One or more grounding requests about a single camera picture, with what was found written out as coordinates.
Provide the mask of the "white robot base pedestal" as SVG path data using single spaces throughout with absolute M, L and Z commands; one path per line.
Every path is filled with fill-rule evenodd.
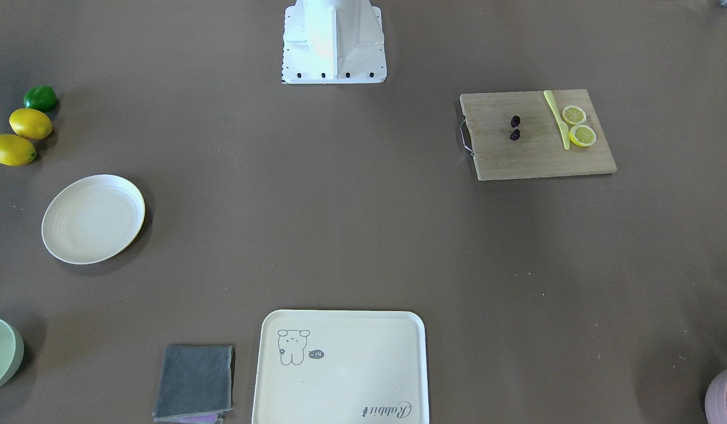
M 382 11 L 369 1 L 297 1 L 285 9 L 281 82 L 386 81 Z

